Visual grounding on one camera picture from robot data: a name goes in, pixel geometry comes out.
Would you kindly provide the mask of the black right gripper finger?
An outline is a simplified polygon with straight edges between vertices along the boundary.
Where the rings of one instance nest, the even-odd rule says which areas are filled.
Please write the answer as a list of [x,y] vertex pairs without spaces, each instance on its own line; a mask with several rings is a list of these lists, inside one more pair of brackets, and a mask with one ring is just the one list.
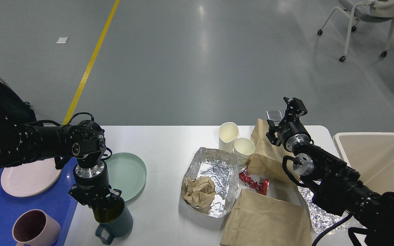
[[287,124],[290,122],[298,122],[300,121],[300,117],[304,116],[308,113],[307,108],[302,100],[294,97],[288,98],[283,97],[284,102],[287,105],[285,110],[285,114],[283,117],[283,124]]
[[272,145],[280,146],[280,139],[278,137],[279,126],[275,124],[274,121],[267,119],[267,124],[269,126],[266,137]]

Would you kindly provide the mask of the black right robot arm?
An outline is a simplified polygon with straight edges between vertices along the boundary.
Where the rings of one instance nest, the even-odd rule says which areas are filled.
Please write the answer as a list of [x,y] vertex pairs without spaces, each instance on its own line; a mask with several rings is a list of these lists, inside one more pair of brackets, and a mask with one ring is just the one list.
[[355,218],[362,228],[350,227],[354,246],[360,242],[356,234],[365,235],[368,246],[394,246],[394,192],[378,194],[363,184],[360,174],[347,163],[313,142],[300,117],[307,114],[302,100],[284,97],[287,105],[279,124],[268,119],[269,142],[294,154],[283,157],[282,168],[297,186],[313,192],[312,202],[325,212],[348,215],[330,226],[313,241],[315,246],[328,232]]

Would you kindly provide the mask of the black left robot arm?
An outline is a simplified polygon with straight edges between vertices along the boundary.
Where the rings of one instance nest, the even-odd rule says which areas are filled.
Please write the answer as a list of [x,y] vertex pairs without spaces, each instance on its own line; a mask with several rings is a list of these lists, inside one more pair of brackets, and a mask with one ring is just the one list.
[[60,170],[75,158],[75,184],[69,194],[93,209],[111,209],[121,197],[121,190],[108,180],[106,151],[105,131],[94,117],[77,125],[51,120],[21,124],[0,113],[0,168],[53,158]]

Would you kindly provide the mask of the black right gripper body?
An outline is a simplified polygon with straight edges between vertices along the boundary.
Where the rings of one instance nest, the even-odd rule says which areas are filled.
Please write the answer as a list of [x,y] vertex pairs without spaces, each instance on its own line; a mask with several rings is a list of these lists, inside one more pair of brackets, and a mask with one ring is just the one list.
[[282,145],[288,152],[293,152],[294,146],[299,143],[310,143],[312,141],[311,135],[307,132],[300,121],[278,126],[280,145]]

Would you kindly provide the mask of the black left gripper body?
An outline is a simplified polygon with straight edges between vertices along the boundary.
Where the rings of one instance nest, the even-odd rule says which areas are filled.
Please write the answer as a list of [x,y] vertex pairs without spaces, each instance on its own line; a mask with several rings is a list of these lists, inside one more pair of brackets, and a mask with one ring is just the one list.
[[92,168],[82,168],[78,164],[73,169],[75,184],[93,193],[92,209],[107,209],[108,189],[112,189],[108,180],[108,167],[100,161]]

